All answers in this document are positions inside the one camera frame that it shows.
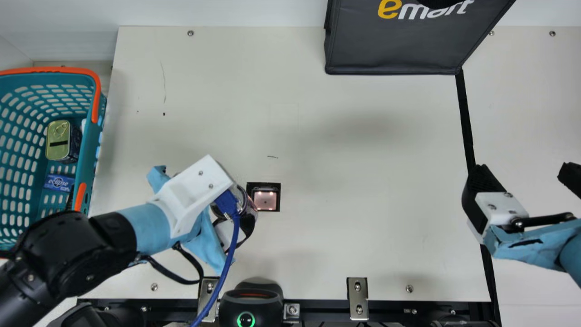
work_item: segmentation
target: tin can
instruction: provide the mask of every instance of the tin can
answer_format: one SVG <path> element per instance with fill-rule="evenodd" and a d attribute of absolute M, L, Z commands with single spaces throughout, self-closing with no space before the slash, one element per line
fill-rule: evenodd
<path fill-rule="evenodd" d="M 81 149 L 81 130 L 68 120 L 55 120 L 46 132 L 46 158 L 65 165 L 78 161 Z"/>

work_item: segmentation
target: teal plastic basket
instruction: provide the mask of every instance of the teal plastic basket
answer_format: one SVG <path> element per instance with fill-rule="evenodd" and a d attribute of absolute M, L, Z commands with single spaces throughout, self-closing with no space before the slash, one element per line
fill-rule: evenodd
<path fill-rule="evenodd" d="M 0 72 L 0 250 L 32 223 L 66 208 L 69 194 L 43 188 L 47 174 L 74 177 L 71 209 L 87 213 L 99 155 L 106 98 L 88 69 L 37 67 Z M 45 156 L 51 121 L 81 127 L 76 163 Z"/>

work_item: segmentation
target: green light ring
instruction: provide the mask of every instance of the green light ring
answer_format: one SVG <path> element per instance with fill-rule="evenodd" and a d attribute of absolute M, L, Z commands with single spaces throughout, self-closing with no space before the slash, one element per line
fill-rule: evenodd
<path fill-rule="evenodd" d="M 254 327 L 254 324 L 256 323 L 256 318 L 254 317 L 254 315 L 251 312 L 248 312 L 248 311 L 244 311 L 238 315 L 238 318 L 236 319 L 236 323 L 238 324 L 238 327 L 242 327 L 242 324 L 240 323 L 240 317 L 242 317 L 243 314 L 249 314 L 252 317 L 252 324 L 250 325 L 250 327 Z"/>

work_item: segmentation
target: blue cable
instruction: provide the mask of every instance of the blue cable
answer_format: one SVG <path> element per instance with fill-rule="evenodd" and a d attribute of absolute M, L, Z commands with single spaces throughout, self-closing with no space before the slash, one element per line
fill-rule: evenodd
<path fill-rule="evenodd" d="M 202 323 L 202 319 L 208 316 L 208 312 L 210 312 L 210 308 L 218 299 L 220 295 L 220 290 L 222 290 L 222 286 L 224 286 L 224 282 L 226 281 L 226 276 L 228 275 L 228 271 L 230 270 L 230 265 L 232 265 L 232 260 L 234 259 L 234 251 L 236 250 L 236 244 L 238 243 L 238 232 L 240 230 L 240 216 L 238 215 L 238 209 L 236 208 L 236 199 L 234 198 L 234 202 L 228 201 L 231 200 L 234 196 L 230 191 L 226 191 L 223 195 L 219 196 L 216 199 L 216 204 L 218 205 L 219 209 L 230 215 L 232 217 L 232 221 L 234 221 L 234 232 L 232 234 L 232 240 L 230 241 L 230 248 L 228 250 L 228 255 L 226 256 L 226 263 L 224 264 L 224 269 L 222 269 L 222 274 L 220 275 L 220 279 L 218 280 L 218 284 L 214 289 L 214 292 L 210 296 L 210 300 L 204 307 L 204 309 L 198 314 L 196 319 L 192 322 L 189 327 L 198 327 Z"/>

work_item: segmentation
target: can lid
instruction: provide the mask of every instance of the can lid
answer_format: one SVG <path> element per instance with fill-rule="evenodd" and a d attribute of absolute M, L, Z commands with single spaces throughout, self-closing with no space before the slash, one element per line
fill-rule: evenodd
<path fill-rule="evenodd" d="M 63 160 L 69 156 L 71 124 L 68 120 L 55 120 L 46 131 L 46 158 Z"/>

